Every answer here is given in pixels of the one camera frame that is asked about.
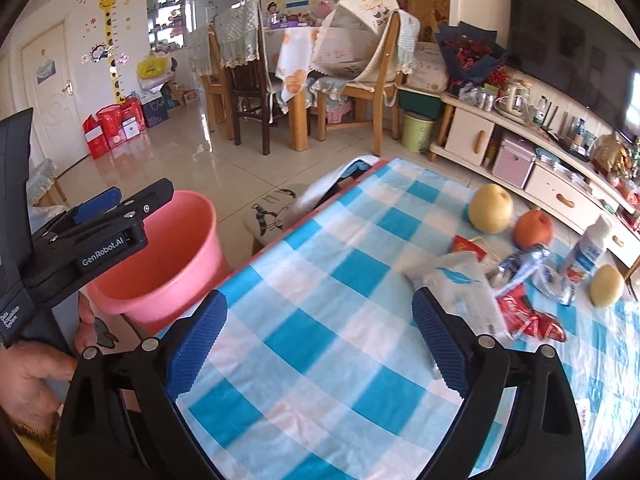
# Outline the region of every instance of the flower bouquet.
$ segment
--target flower bouquet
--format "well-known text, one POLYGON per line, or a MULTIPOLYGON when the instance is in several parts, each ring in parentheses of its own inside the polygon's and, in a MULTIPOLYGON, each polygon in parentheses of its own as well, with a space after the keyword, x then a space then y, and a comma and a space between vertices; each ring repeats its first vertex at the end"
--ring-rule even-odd
POLYGON ((504 62, 506 50, 495 43, 497 32, 465 22, 440 26, 436 40, 451 78, 449 91, 457 95, 467 82, 483 83, 504 62))

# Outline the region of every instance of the yellow plastic bag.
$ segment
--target yellow plastic bag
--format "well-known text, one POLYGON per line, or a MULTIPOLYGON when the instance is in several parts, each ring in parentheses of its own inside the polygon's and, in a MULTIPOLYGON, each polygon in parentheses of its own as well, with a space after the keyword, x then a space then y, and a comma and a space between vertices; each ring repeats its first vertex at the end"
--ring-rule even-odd
POLYGON ((140 79, 151 79, 164 74, 166 71, 168 57, 164 54, 156 54, 151 50, 148 56, 136 66, 136 73, 140 79))

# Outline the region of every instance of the tv stand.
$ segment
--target tv stand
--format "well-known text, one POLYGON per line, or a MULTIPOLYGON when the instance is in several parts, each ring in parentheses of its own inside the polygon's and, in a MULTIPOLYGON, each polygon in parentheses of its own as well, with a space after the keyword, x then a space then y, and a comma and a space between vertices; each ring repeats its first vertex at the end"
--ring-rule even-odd
POLYGON ((440 99, 445 104, 445 110, 437 138, 430 146, 429 160, 433 161, 437 156, 442 156, 481 174, 544 209, 580 234, 593 224, 598 216, 607 216, 613 225, 609 249, 627 267, 633 266, 640 256, 640 236, 618 216, 607 212, 600 200, 614 208, 622 206, 629 212, 635 209, 626 202, 618 190, 595 172, 591 163, 583 162, 567 153, 555 142, 548 140, 546 133, 539 128, 523 126, 494 111, 481 110, 450 94, 443 94, 440 99), (494 175, 482 165, 482 161, 496 124, 553 153, 584 176, 593 193, 588 193, 570 178, 554 171, 553 167, 540 160, 536 160, 523 189, 494 175))

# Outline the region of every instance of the wooden drawer handle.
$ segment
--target wooden drawer handle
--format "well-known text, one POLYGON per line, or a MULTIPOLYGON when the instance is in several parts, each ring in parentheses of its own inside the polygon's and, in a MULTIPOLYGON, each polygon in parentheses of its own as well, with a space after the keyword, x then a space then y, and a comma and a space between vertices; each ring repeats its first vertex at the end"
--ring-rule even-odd
POLYGON ((566 199, 564 196, 562 196, 561 193, 558 193, 556 195, 556 198, 567 207, 570 207, 572 209, 575 207, 575 202, 571 202, 571 200, 566 199))
POLYGON ((486 135, 486 131, 480 130, 478 136, 476 137, 476 146, 474 147, 474 153, 476 155, 480 154, 480 149, 482 148, 482 142, 484 141, 484 136, 486 135))

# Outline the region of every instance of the white tissue package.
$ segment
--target white tissue package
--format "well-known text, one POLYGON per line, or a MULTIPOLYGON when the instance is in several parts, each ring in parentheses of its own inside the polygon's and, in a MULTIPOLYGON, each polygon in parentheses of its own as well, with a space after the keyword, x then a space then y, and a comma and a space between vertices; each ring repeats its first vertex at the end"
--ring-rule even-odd
POLYGON ((426 286, 447 314, 460 316, 476 334, 492 335, 508 348, 512 341, 475 253, 449 253, 407 271, 415 290, 426 286))

